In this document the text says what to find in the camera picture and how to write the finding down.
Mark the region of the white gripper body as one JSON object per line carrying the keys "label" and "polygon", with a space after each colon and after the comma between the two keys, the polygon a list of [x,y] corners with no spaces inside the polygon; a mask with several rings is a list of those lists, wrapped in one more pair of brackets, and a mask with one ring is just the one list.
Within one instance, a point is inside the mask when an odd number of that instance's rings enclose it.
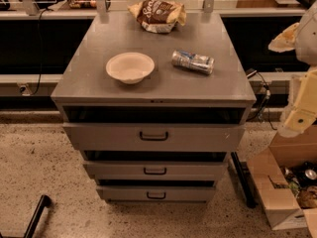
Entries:
{"label": "white gripper body", "polygon": [[288,104],[280,116],[277,131],[292,138],[302,134],[317,119],[317,67],[310,66],[301,76],[289,82]]}

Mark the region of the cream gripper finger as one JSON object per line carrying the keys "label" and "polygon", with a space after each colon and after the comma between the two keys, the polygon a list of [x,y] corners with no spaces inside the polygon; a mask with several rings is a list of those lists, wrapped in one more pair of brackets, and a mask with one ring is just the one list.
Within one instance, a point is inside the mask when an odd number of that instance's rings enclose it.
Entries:
{"label": "cream gripper finger", "polygon": [[297,36],[299,23],[294,23],[283,30],[268,45],[270,51],[284,53],[295,49],[295,39]]}

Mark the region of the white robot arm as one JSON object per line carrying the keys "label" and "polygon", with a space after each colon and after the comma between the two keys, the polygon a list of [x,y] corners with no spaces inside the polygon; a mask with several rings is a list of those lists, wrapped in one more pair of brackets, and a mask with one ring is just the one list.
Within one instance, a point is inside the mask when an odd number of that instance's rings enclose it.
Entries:
{"label": "white robot arm", "polygon": [[299,61],[309,65],[302,76],[290,80],[288,105],[280,117],[277,131],[291,138],[302,134],[317,118],[317,1],[298,23],[283,30],[268,45],[277,53],[295,51]]}

